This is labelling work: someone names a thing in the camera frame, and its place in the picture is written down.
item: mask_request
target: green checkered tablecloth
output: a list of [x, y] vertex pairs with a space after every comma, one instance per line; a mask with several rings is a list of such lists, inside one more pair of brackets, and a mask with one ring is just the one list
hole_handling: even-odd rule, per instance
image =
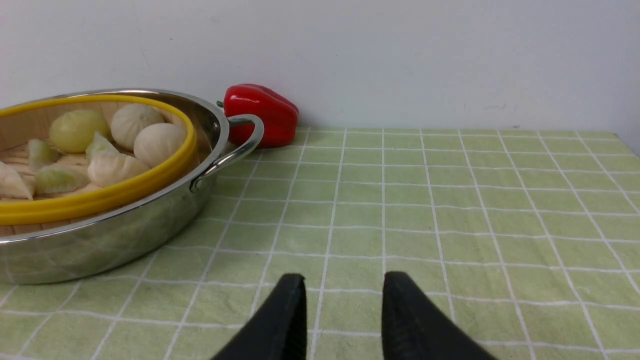
[[159, 251], [0, 285], [0, 358], [208, 359], [285, 272], [310, 359], [381, 359], [408, 272], [501, 359], [640, 359], [640, 160], [609, 133], [300, 129], [220, 173]]

